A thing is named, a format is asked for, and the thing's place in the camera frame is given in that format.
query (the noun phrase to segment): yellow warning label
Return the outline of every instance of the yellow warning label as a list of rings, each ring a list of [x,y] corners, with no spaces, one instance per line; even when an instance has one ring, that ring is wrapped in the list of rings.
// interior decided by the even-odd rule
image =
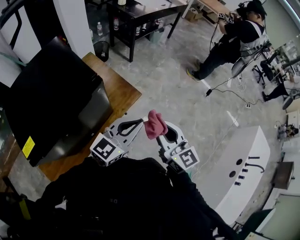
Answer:
[[[22,149],[22,152],[24,153],[26,158],[28,158],[34,145],[35,145],[34,141],[32,140],[31,136],[29,136],[29,138],[27,139],[27,141]]]
[[[22,201],[19,202],[20,208],[21,208],[21,212],[23,214],[23,217],[25,220],[30,220],[31,216],[30,213],[28,211],[27,205],[25,200],[23,199]]]

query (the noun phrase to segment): black cap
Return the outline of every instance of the black cap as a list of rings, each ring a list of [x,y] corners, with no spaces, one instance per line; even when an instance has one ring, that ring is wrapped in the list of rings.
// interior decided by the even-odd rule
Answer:
[[[262,2],[260,2],[259,0],[253,0],[253,1],[249,2],[247,4],[246,11],[247,12],[251,12],[251,11],[255,12],[255,13],[261,15],[263,19],[265,19],[266,15],[267,15],[266,11],[263,9]]]

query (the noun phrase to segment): white pillar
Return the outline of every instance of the white pillar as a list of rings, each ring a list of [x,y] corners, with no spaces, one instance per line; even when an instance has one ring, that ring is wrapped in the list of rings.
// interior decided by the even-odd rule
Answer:
[[[72,50],[80,58],[95,53],[84,0],[53,0],[53,3]]]

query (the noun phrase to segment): person's hand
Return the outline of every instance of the person's hand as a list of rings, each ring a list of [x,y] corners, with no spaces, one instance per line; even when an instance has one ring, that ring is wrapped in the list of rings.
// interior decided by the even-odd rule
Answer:
[[[225,25],[226,23],[222,20],[219,21],[219,27],[220,27],[220,31],[223,33],[223,34],[227,34],[226,30],[225,30]]]
[[[234,20],[234,22],[238,22],[241,20],[240,15],[236,11],[230,11],[229,16]]]
[[[294,76],[293,76],[293,75],[290,75],[290,82],[292,82],[292,83],[295,82],[295,79],[294,79]]]

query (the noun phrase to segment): wooden table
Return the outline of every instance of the wooden table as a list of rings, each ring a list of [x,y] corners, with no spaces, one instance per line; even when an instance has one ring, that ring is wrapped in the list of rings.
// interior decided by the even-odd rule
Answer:
[[[113,71],[91,52],[84,56],[82,60],[103,78],[105,90],[112,105],[113,113],[100,128],[97,134],[95,134],[93,139],[91,139],[91,141],[79,153],[39,166],[50,181],[56,180],[61,174],[67,172],[73,166],[82,163],[83,160],[90,154],[90,146],[94,142],[98,133],[102,133],[105,127],[110,126],[117,118],[122,117],[142,95],[124,78]]]
[[[21,149],[11,133],[4,143],[3,151],[0,153],[0,192],[6,190],[7,186],[2,178],[9,175],[20,152]]]
[[[226,13],[229,14],[230,10],[224,6],[222,3],[220,3],[218,0],[198,0],[200,4],[203,4],[204,6],[207,6],[211,11],[213,11],[215,14],[219,13]],[[185,10],[182,17],[184,18],[191,8],[192,4],[194,3],[194,0],[190,0],[187,9]]]

